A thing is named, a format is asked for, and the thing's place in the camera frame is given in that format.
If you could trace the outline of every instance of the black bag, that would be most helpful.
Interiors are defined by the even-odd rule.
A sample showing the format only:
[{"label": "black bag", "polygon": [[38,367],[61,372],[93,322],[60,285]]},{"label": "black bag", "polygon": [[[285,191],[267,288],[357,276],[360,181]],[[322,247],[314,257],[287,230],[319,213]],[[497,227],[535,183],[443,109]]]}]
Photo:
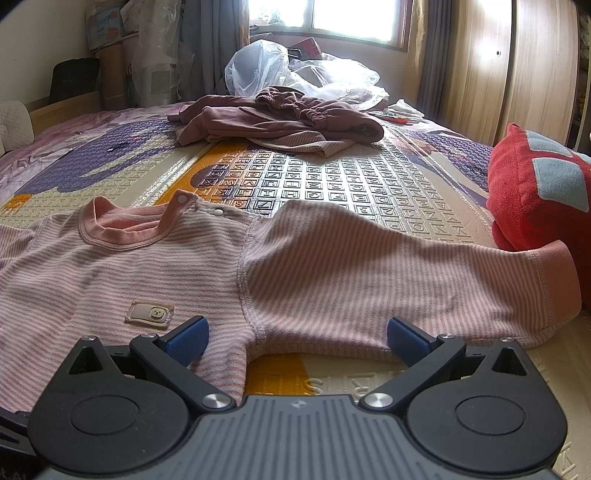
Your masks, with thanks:
[{"label": "black bag", "polygon": [[100,61],[95,58],[73,59],[58,63],[53,69],[49,102],[60,102],[96,90]]}]

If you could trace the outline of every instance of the wooden bed frame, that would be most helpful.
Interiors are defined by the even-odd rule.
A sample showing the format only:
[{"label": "wooden bed frame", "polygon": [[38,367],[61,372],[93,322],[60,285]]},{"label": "wooden bed frame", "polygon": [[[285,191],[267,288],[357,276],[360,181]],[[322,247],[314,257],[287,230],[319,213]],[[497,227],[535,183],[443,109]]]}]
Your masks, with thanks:
[{"label": "wooden bed frame", "polygon": [[41,99],[29,103],[27,108],[29,109],[35,136],[49,127],[84,113],[96,113],[102,110],[99,92],[85,93],[51,105],[47,105],[47,99]]}]

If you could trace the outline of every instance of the gray curtain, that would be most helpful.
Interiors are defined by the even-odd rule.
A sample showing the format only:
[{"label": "gray curtain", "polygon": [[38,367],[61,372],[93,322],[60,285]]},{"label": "gray curtain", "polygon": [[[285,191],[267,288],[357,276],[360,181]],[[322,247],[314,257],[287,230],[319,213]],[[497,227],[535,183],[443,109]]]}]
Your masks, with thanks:
[{"label": "gray curtain", "polygon": [[427,118],[437,119],[447,66],[452,0],[429,0],[427,42],[417,108]]},{"label": "gray curtain", "polygon": [[185,0],[181,41],[194,54],[183,101],[203,95],[227,95],[224,68],[241,47],[243,0]]}]

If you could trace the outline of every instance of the red cushion with blue patches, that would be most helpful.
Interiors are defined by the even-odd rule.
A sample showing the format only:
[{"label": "red cushion with blue patches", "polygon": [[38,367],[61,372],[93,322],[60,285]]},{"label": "red cushion with blue patches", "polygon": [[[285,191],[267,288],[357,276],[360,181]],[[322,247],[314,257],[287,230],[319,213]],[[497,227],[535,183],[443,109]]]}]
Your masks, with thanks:
[{"label": "red cushion with blue patches", "polygon": [[591,304],[591,158],[511,124],[492,150],[488,185],[496,244],[520,251],[562,240]]}]

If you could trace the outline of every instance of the baby onesie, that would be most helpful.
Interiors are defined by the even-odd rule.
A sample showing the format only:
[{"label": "baby onesie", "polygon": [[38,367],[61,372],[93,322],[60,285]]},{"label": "baby onesie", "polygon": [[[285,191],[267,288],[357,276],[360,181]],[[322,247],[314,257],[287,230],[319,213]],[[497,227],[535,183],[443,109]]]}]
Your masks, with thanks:
[{"label": "baby onesie", "polygon": [[29,410],[78,338],[122,345],[137,300],[174,306],[169,330],[210,325],[191,368],[241,399],[249,361],[310,352],[391,359],[403,317],[472,343],[549,338],[580,310],[561,242],[524,252],[391,231],[338,205],[292,200],[272,218],[175,192],[156,207],[104,197],[28,229],[0,226],[0,406]]}]

